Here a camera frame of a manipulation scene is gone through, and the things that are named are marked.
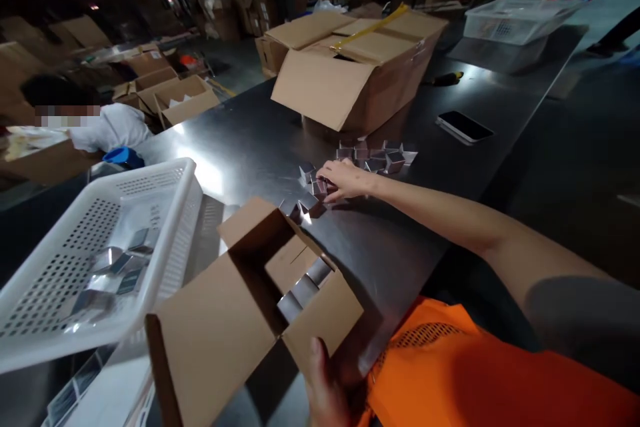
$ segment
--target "person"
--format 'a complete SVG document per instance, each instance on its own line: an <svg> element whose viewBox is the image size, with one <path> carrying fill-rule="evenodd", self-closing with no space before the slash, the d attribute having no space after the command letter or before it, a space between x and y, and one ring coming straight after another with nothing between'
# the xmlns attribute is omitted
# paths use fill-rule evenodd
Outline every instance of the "person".
<svg viewBox="0 0 640 427"><path fill-rule="evenodd" d="M323 342L312 339L311 425L640 425L637 291L479 203L365 172L348 159L328 161L317 176L335 184L327 203L376 197L484 259L555 352L507 344L462 305L418 298L369 372L357 415Z"/></svg>
<svg viewBox="0 0 640 427"><path fill-rule="evenodd" d="M616 53L629 50L625 40L640 29L640 7L636 8L609 30L602 39L585 52L599 58L610 58Z"/></svg>
<svg viewBox="0 0 640 427"><path fill-rule="evenodd" d="M145 114L124 103L92 105L92 95L74 83L54 75L36 75L20 86L34 107L54 105L57 117L86 117L84 126L67 130L73 146L86 156L102 157L118 147L135 147L152 137Z"/></svg>

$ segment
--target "white plastic bin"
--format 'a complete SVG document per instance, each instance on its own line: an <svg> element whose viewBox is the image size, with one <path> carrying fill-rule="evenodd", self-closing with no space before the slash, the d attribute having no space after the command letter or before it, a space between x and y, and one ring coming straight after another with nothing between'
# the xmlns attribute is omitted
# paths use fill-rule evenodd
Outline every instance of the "white plastic bin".
<svg viewBox="0 0 640 427"><path fill-rule="evenodd" d="M582 0L496 0L468 10L465 37L525 45L552 33Z"/></svg>
<svg viewBox="0 0 640 427"><path fill-rule="evenodd" d="M156 298L182 286L201 202L188 158L90 183L0 292L0 374L136 332ZM109 315L92 324L62 318L62 305L86 284L90 255L126 248L149 226L160 234L139 293L118 297Z"/></svg>

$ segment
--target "stainless steel table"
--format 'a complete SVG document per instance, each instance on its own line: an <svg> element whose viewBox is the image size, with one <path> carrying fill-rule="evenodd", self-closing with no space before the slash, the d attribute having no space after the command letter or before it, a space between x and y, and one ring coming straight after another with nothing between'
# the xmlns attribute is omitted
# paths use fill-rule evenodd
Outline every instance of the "stainless steel table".
<svg viewBox="0 0 640 427"><path fill-rule="evenodd" d="M459 85L422 87L409 110L401 139L419 146L419 155L398 179L478 200L569 60L585 30L565 26L549 37L540 61L521 75L504 75L446 58L436 52L426 78L463 71ZM138 148L147 164L178 157L197 163L205 202L243 205L259 195L278 205L303 192L298 165L316 166L335 156L336 145L301 127L300 115L271 101L274 81L238 95L224 105L157 135ZM438 128L444 111L468 114L495 132L466 147ZM360 322L336 357L342 375L356 379L383 351L394 329L427 281L449 244L393 208L374 199L356 199L329 208L303 227L333 256L365 308ZM201 269L215 259L217 246L203 236L193 261ZM247 413L245 390L230 403L219 424L255 424ZM303 382L298 376L270 415L269 424L303 424Z"/></svg>

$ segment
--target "smartphone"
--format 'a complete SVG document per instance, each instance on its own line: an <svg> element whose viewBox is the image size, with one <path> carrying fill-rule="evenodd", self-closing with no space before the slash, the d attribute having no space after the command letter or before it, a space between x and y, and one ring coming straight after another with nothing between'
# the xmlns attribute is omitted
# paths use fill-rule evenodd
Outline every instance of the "smartphone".
<svg viewBox="0 0 640 427"><path fill-rule="evenodd" d="M493 135L493 132L488 128L455 110L441 113L435 123L469 144L479 142Z"/></svg>

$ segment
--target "white shirt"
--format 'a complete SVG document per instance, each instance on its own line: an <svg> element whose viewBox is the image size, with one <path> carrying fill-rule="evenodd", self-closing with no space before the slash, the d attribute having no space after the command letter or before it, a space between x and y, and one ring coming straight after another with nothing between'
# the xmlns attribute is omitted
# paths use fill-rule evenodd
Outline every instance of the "white shirt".
<svg viewBox="0 0 640 427"><path fill-rule="evenodd" d="M78 150L109 152L118 147L135 147L153 136L145 125L145 114L124 103L100 109L100 117L88 117L86 127L69 129Z"/></svg>

